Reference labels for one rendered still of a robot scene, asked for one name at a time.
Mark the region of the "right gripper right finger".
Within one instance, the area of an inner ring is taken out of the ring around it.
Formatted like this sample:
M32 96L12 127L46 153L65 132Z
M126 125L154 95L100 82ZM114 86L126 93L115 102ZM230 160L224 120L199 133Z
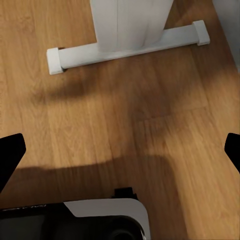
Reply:
M224 151L240 172L240 134L229 133L225 142Z

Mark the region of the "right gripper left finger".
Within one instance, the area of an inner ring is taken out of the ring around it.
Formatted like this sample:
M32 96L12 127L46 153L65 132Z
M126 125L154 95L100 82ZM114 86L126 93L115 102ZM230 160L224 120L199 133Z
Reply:
M0 193L26 153L22 133L0 138Z

